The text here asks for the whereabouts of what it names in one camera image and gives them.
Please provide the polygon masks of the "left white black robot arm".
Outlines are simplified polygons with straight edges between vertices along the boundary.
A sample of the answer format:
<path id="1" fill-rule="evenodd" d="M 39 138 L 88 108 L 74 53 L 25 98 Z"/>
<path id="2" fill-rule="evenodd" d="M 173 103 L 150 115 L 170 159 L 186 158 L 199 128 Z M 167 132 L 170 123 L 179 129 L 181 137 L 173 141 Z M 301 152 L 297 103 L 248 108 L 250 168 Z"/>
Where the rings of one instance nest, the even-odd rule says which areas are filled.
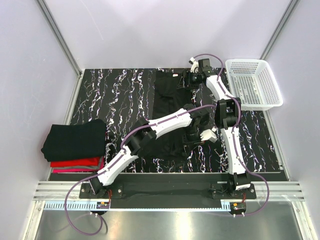
<path id="1" fill-rule="evenodd" d="M 215 106 L 206 104 L 196 107 L 186 104 L 178 111 L 158 119 L 139 119 L 135 129 L 122 140 L 119 153 L 104 168 L 90 177 L 88 180 L 90 192 L 97 198 L 103 198 L 108 193 L 108 186 L 129 163 L 146 155 L 156 140 L 165 134 L 184 128 L 185 133 L 182 139 L 186 140 L 188 148 L 209 140 L 211 137 L 209 129 L 199 132 L 199 127 L 209 122 L 208 108 L 215 108 Z"/>

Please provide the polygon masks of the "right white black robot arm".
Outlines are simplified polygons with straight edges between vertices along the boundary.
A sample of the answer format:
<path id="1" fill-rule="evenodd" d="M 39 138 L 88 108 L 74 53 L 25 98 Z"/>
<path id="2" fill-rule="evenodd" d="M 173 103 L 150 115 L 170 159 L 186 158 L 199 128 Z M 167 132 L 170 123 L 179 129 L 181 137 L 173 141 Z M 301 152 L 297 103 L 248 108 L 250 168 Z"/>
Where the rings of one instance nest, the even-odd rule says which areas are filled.
<path id="1" fill-rule="evenodd" d="M 244 201 L 251 187 L 251 172 L 244 163 L 239 124 L 241 120 L 241 100 L 233 96 L 221 80 L 221 71 L 215 73 L 208 58 L 196 60 L 191 57 L 190 70 L 182 74 L 185 87 L 204 83 L 216 99 L 214 124 L 220 130 L 228 157 L 228 181 L 225 191 L 231 198 Z"/>

